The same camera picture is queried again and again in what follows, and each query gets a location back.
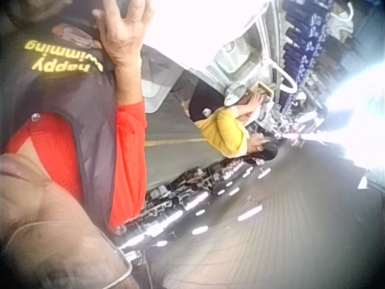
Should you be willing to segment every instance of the red sleeve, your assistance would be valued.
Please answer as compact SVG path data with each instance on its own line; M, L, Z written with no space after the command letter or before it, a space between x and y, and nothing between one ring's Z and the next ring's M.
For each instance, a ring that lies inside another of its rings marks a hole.
M146 196L146 114L144 102L119 106L116 112L117 142L114 197L110 227L136 216Z

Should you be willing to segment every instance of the black vest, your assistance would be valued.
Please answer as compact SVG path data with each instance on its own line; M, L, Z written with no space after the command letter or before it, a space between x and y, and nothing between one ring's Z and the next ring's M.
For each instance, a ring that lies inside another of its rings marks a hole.
M55 37L52 28L58 23L2 39L1 149L32 115L63 116L73 129L84 209L106 230L116 163L113 66L102 50Z

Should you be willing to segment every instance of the yellow line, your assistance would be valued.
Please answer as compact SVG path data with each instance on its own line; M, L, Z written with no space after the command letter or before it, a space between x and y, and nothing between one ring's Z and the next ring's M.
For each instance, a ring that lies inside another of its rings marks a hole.
M175 145L181 143L200 143L207 141L205 138L187 138L184 140L148 140L145 146L163 146L163 145Z

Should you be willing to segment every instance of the red shirt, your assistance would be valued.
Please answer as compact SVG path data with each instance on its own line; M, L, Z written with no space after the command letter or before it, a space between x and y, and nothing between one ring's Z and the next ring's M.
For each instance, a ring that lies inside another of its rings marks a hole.
M144 103L117 107L114 197L109 225L113 229L136 216L146 195L146 114ZM13 136L6 152L16 153L28 137L51 178L82 203L82 186L72 128L61 116L44 113Z

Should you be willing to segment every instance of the seated passenger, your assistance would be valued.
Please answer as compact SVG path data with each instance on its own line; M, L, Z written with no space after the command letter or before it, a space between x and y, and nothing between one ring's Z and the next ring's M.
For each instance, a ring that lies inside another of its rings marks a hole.
M224 107L223 102L220 93L199 82L189 103L190 118L210 145L227 158L249 155L267 161L276 157L278 142L273 135L250 135L245 128L249 117L260 110L263 97L253 95L247 104L241 104L243 100L232 107Z

